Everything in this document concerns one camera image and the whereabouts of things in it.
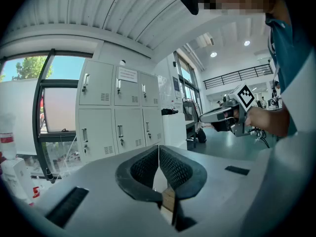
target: teal shirt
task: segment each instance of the teal shirt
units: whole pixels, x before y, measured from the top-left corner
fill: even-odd
[[[276,68],[280,67],[278,80],[281,93],[294,80],[313,48],[300,22],[291,17],[291,14],[290,20],[291,26],[266,14],[266,24],[271,27],[268,47]],[[295,132],[295,124],[290,118],[288,135]]]

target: railing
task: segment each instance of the railing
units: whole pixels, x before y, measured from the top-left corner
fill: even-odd
[[[205,84],[205,88],[209,89],[236,81],[242,81],[249,78],[261,77],[271,74],[273,74],[273,71],[270,64],[265,64],[225,74],[220,77],[205,80],[203,82]]]

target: locker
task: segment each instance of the locker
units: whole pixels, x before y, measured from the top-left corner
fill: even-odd
[[[115,125],[120,154],[144,147],[140,109],[115,110]]]
[[[115,155],[110,109],[79,109],[79,130],[85,162]]]
[[[116,83],[114,87],[115,105],[139,106],[139,86],[136,82],[119,79],[119,67],[116,72]]]
[[[157,77],[140,73],[140,84],[143,106],[157,106],[159,100],[159,87]]]
[[[146,147],[161,141],[161,111],[143,110]]]
[[[80,105],[111,105],[113,65],[88,61],[81,83]]]

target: red label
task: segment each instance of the red label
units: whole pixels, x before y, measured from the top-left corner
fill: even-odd
[[[13,137],[0,138],[1,143],[10,143],[13,142]]]

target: white plastic bottle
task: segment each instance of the white plastic bottle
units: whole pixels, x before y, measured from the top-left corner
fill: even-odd
[[[16,147],[13,138],[15,117],[12,114],[0,116],[0,151],[7,160],[15,159]]]

